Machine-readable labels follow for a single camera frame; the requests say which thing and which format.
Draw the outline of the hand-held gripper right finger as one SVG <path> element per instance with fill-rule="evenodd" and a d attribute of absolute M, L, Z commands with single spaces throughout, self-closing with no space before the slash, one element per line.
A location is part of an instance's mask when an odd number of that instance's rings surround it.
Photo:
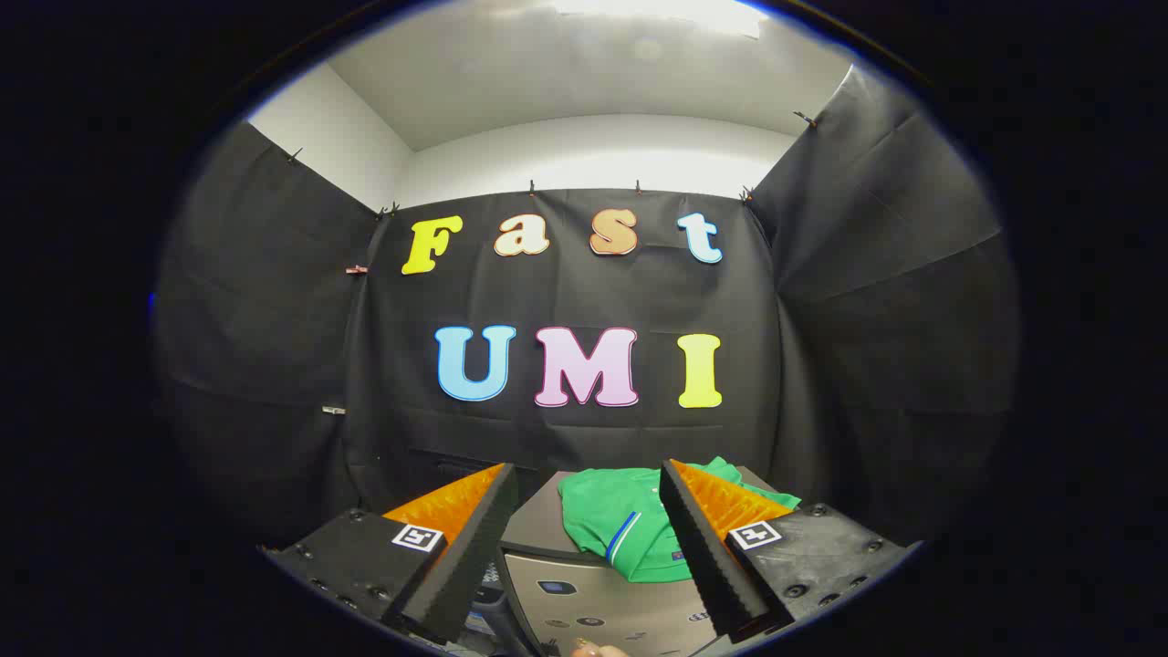
<path fill-rule="evenodd" d="M 830 615 L 917 553 L 823 503 L 797 510 L 676 459 L 660 497 L 714 632 L 776 639 Z"/>

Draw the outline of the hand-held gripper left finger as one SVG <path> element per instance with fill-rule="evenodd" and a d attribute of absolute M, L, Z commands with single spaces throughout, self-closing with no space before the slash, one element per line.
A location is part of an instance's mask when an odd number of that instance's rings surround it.
<path fill-rule="evenodd" d="M 517 509 L 513 464 L 418 496 L 383 513 L 350 509 L 287 547 L 260 549 L 317 599 L 396 632 L 459 639 L 485 570 Z"/>

